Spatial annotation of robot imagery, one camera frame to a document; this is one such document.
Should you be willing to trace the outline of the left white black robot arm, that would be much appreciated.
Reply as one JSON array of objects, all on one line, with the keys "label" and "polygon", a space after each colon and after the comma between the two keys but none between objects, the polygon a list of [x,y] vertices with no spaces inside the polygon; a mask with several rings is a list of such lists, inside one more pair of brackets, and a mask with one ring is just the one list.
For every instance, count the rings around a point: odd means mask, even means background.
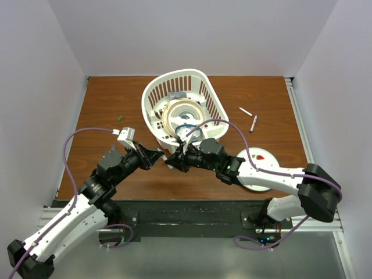
[{"label": "left white black robot arm", "polygon": [[116,186],[136,169],[149,170],[163,151],[132,144],[125,155],[109,151],[98,162],[77,195],[42,229],[7,251],[13,271],[21,278],[49,278],[55,266],[84,238],[120,223],[120,208],[111,200]]}]

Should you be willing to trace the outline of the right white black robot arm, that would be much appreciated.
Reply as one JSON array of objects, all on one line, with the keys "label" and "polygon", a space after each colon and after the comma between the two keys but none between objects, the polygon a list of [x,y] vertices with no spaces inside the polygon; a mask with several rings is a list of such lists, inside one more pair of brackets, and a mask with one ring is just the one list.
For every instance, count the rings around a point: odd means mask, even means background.
[{"label": "right white black robot arm", "polygon": [[184,173],[191,167],[213,171],[221,182],[228,185],[257,185],[286,192],[287,196],[283,198],[265,201],[257,214],[255,221],[265,228],[304,215],[330,223],[342,199],[341,186],[317,164],[309,163],[305,168],[264,170],[246,157],[229,155],[213,138],[203,140],[199,147],[181,143],[165,163]]}]

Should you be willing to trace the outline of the white marker pen blue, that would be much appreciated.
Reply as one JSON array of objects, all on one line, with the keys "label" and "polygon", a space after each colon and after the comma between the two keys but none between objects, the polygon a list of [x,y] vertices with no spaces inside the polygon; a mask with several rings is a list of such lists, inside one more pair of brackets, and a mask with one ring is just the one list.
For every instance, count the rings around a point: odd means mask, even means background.
[{"label": "white marker pen blue", "polygon": [[257,119],[258,119],[258,115],[255,115],[255,116],[253,117],[253,121],[252,121],[251,127],[250,127],[250,129],[249,129],[249,133],[250,133],[250,134],[252,134],[253,131],[254,131],[254,129],[255,129]]}]

